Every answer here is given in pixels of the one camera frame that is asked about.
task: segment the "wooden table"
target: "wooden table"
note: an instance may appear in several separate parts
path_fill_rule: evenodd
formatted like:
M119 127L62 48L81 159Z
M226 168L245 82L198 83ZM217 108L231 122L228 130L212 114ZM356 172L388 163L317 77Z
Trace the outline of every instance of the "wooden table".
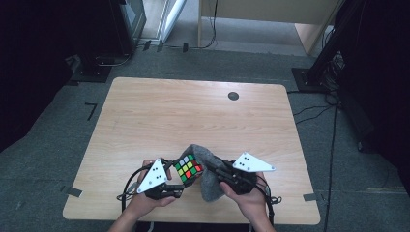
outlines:
M230 100L230 92L239 94ZM274 196L275 222L316 224L320 221L308 170L285 88L248 84L152 78L116 78L109 90L63 215L69 219L116 219L116 196L143 160L174 160L190 144L233 160L244 151L276 167L265 173ZM181 183L174 168L171 183ZM200 181L181 199L157 208L142 220L248 223L237 205L223 196L206 203Z
M199 0L198 46L201 46L202 17L214 16L216 1ZM295 23L305 52L311 54L343 2L344 0L219 0L217 17Z

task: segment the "forearm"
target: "forearm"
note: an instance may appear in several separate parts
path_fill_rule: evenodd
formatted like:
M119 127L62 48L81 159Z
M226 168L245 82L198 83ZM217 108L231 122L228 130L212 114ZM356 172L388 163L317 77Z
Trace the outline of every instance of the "forearm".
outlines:
M257 217L250 221L256 232L276 232L268 217Z
M124 211L122 215L112 224L109 232L131 232L140 216L134 212Z

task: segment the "black stand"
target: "black stand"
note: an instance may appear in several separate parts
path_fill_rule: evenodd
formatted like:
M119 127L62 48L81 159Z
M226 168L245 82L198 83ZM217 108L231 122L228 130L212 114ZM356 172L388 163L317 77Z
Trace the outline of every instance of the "black stand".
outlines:
M95 58L89 54L78 54L78 56L81 61L71 81L106 83L112 67L97 65Z
M323 71L328 63L335 57L345 28L351 23L354 13L359 9L362 3L363 0L357 0L349 4L340 25L329 38L329 41L310 69L292 68L293 77L300 92L329 92L329 90L322 85L321 77Z
M96 66L93 69L85 69L82 64L79 64L71 81L106 83L111 68L109 66Z

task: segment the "table top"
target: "table top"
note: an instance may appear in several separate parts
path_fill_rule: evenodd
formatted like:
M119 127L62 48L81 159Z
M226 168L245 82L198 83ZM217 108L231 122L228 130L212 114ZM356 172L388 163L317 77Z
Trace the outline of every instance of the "table top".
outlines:
M228 98L236 92L239 99ZM225 160L243 152L272 164L265 177L273 196L275 223L317 224L320 215L286 90L281 85L117 77L79 167L63 215L69 219L116 219L121 194L143 160L175 160L190 144ZM170 184L181 184L174 168ZM249 223L223 196L207 203L200 179L171 205L141 220Z

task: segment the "cube face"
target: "cube face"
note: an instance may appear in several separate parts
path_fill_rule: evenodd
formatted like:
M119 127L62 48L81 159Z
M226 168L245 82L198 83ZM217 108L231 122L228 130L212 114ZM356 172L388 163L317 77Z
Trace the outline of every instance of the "cube face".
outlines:
M195 178L195 176L200 175L203 171L201 164L195 160L194 155L186 155L175 163L174 167L177 169L183 183L191 178Z

